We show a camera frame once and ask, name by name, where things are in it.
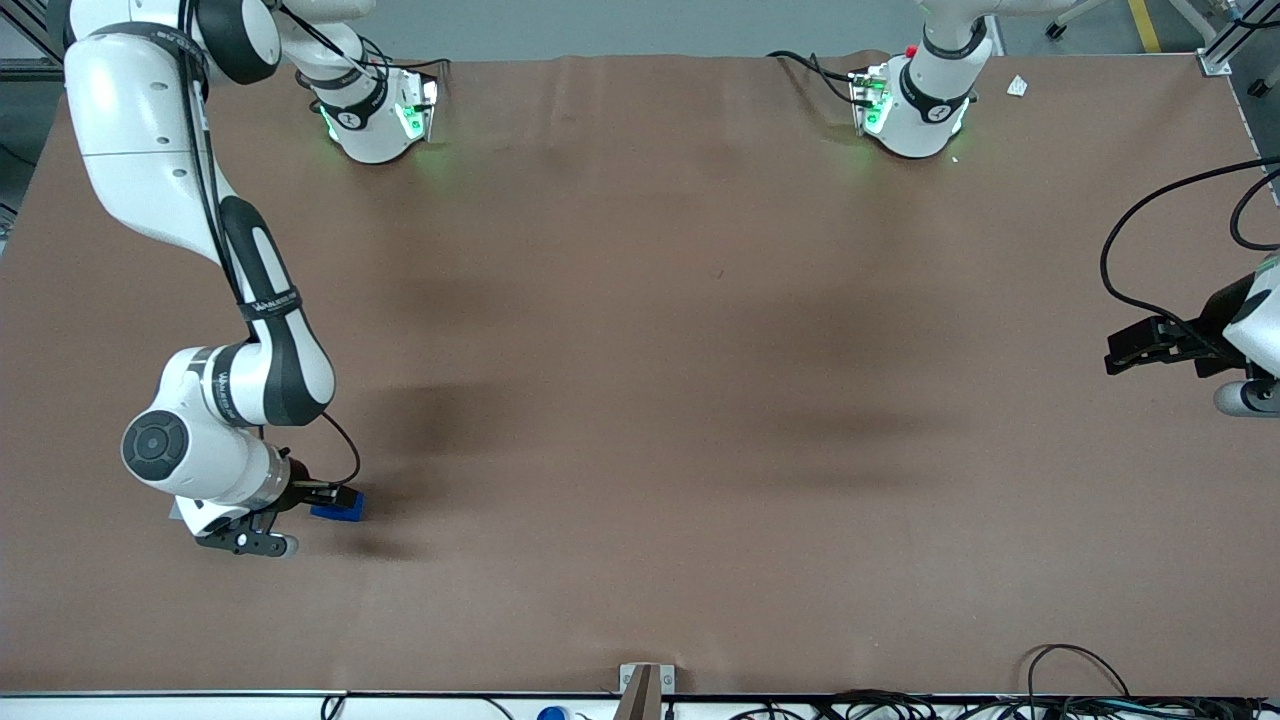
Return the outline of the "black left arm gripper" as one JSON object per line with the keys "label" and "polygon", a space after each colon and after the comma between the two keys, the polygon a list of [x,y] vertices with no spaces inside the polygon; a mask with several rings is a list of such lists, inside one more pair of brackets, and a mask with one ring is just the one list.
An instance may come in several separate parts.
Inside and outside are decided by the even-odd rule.
{"label": "black left arm gripper", "polygon": [[1245,370],[1245,356],[1222,336],[1228,323],[1238,314],[1249,291],[1248,284],[1229,284],[1204,301],[1199,315],[1178,323],[1161,316],[1147,316],[1108,336],[1108,352],[1103,357],[1107,375],[1119,375],[1138,366],[1165,364],[1167,342],[1178,355],[1194,363],[1196,374],[1208,378],[1228,370]]}

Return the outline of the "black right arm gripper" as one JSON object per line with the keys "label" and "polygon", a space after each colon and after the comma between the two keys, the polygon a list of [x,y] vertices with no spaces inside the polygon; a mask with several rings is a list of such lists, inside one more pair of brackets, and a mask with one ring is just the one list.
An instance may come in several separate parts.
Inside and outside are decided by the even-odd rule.
{"label": "black right arm gripper", "polygon": [[364,495],[334,482],[319,480],[311,477],[307,466],[298,460],[288,460],[288,478],[282,491],[282,511],[287,512],[300,505],[326,507],[333,503],[362,503]]}

